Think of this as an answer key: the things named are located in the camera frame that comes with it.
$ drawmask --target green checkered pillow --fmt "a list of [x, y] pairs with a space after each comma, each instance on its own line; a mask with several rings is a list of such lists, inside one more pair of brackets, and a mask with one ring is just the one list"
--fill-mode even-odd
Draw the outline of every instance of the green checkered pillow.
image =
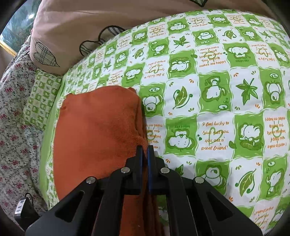
[[23, 109], [22, 123], [45, 130], [50, 110], [61, 85], [62, 76], [36, 71], [35, 82]]

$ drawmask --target patterned bedsheet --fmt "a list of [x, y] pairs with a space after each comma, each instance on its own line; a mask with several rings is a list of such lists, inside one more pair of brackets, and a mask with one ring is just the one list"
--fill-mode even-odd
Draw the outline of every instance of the patterned bedsheet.
[[49, 207], [66, 95], [120, 85], [139, 94], [149, 143], [168, 167], [205, 178], [267, 233], [290, 201], [289, 57], [278, 22], [235, 10], [180, 13], [115, 36], [63, 77], [41, 154]]
[[12, 220], [18, 200], [27, 192], [39, 214], [46, 210], [38, 189], [43, 132], [19, 123], [37, 69], [29, 47], [30, 36], [0, 80], [0, 205]]

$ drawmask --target pink pillow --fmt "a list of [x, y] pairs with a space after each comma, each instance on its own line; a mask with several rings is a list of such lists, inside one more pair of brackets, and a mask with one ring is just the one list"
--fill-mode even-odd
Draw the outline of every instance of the pink pillow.
[[43, 0], [30, 57], [40, 69], [63, 75], [92, 50], [134, 26], [181, 12], [223, 8], [274, 17], [262, 0]]

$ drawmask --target metal screw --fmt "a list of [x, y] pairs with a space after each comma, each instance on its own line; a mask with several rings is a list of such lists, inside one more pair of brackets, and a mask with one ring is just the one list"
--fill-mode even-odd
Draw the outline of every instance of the metal screw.
[[166, 167], [163, 167], [163, 168], [161, 168], [160, 171], [161, 171], [162, 174], [167, 174], [167, 173], [169, 173], [170, 170], [168, 168], [166, 168]]
[[198, 184], [202, 184], [204, 182], [204, 178], [202, 178], [202, 177], [196, 177], [194, 180]]
[[123, 167], [121, 169], [121, 172], [124, 173], [124, 174], [129, 173], [130, 172], [130, 168], [125, 166], [125, 167]]
[[88, 177], [88, 178], [86, 179], [86, 182], [87, 182], [88, 184], [92, 184], [92, 183], [96, 182], [96, 178], [95, 178], [95, 177]]

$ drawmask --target green and white bedsheet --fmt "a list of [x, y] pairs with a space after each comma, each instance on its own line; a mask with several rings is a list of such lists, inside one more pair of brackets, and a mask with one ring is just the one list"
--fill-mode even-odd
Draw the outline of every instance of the green and white bedsheet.
[[49, 207], [58, 202], [53, 140], [63, 100], [121, 85], [141, 97], [149, 143], [169, 168], [202, 176], [269, 231], [290, 201], [289, 44], [275, 20], [204, 10], [153, 20], [99, 47], [65, 74], [50, 114], [40, 170]]

